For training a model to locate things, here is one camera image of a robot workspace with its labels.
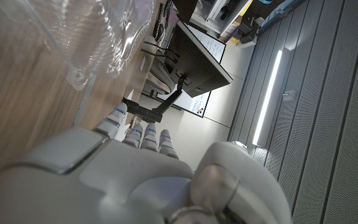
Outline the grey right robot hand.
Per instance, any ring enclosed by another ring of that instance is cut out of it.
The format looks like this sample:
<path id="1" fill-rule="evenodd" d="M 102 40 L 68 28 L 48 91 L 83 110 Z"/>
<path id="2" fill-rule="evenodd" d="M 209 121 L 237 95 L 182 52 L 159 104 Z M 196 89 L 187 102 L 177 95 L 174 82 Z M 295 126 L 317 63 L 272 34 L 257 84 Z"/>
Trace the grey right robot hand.
<path id="1" fill-rule="evenodd" d="M 0 169 L 0 223 L 291 223 L 281 186 L 245 145 L 216 142 L 192 169 L 152 124 L 116 140 L 126 111 Z"/>

